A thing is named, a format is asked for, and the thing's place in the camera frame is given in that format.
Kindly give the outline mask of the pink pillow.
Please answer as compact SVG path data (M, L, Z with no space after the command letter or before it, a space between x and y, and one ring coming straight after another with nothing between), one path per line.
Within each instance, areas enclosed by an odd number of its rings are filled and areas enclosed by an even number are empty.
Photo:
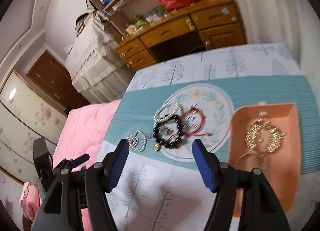
M36 186L30 182L24 183L19 202L24 217L33 222L42 203L39 190Z

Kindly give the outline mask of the pink plastic tray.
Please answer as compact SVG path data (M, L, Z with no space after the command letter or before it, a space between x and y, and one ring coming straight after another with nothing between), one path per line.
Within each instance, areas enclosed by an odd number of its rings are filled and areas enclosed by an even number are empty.
M295 103L239 108L230 122L228 163L266 176L285 212L295 201L301 168L300 128Z

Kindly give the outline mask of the floral wardrobe sliding door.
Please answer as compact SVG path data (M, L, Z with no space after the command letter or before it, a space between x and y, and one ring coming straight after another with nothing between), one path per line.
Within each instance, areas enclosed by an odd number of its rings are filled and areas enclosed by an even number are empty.
M19 203L23 184L37 184L33 144L43 137L55 152L66 114L33 90L12 70L1 85L1 202L17 226L22 226Z

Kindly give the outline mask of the white lace covered furniture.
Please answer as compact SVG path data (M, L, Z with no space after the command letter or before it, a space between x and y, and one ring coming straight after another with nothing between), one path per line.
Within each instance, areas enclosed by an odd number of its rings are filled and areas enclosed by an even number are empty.
M135 71L116 52L118 32L96 12L66 58L72 85L90 103L123 97Z

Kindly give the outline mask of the tree pattern bed sheet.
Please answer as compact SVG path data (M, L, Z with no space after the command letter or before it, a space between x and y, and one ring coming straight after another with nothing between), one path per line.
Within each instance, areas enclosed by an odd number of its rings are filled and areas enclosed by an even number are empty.
M200 139L228 162L230 122L243 106L295 103L301 168L292 230L319 203L319 102L282 44L210 50L139 70L114 114L98 159L131 137L131 149L107 201L119 230L203 230L215 195L192 153Z

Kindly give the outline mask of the brown wooden door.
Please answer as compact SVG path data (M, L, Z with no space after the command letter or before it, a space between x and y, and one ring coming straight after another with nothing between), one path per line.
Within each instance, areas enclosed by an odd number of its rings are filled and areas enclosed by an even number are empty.
M68 70L50 52L45 51L27 72L27 76L42 91L65 108L65 113L89 105L72 85Z

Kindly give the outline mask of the wooden desk with drawers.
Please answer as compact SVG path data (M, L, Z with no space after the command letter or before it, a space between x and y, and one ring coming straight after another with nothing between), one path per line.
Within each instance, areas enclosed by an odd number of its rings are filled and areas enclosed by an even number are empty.
M171 11L116 47L134 70L203 50L245 45L241 13L234 0L201 0Z

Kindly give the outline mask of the white curtain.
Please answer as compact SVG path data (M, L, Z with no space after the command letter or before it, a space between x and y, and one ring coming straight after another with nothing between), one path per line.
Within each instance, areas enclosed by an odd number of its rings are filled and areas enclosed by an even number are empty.
M319 72L319 18L308 0L236 0L249 43L283 43L306 74Z

